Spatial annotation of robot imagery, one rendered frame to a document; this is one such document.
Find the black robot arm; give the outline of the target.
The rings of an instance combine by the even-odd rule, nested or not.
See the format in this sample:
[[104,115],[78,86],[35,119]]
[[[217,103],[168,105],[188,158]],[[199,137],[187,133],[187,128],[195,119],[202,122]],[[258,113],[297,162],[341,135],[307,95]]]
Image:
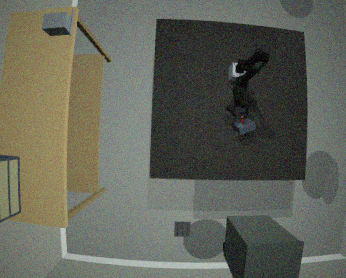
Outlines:
[[[236,73],[244,73],[235,79],[235,85],[233,87],[233,95],[238,99],[237,104],[241,106],[241,108],[248,107],[251,104],[251,100],[245,100],[243,91],[247,89],[247,82],[258,73],[263,66],[266,66],[266,63],[269,61],[270,51],[259,48],[255,49],[255,53],[247,60],[241,60],[236,64]],[[254,65],[258,62],[264,62],[260,66]]]

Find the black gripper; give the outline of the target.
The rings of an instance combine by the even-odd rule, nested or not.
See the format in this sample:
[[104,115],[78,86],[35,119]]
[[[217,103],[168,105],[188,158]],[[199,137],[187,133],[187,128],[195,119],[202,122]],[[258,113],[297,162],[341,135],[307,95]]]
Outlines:
[[[226,107],[226,110],[229,111],[229,112],[231,112],[231,113],[235,116],[234,108],[239,107],[240,105],[237,104],[238,99],[236,99],[236,97],[233,97],[233,98],[234,98],[234,101],[235,101],[235,102],[234,102],[235,105],[233,105],[233,106],[232,106],[232,105],[227,106],[227,107]],[[251,99],[246,99],[246,100],[251,100]],[[249,104],[248,107],[245,107],[245,109],[246,109],[246,114],[247,114],[247,112],[248,112],[249,106],[252,105],[252,104],[253,104],[253,100],[251,100],[251,104]],[[236,116],[235,116],[235,118],[236,118]]]

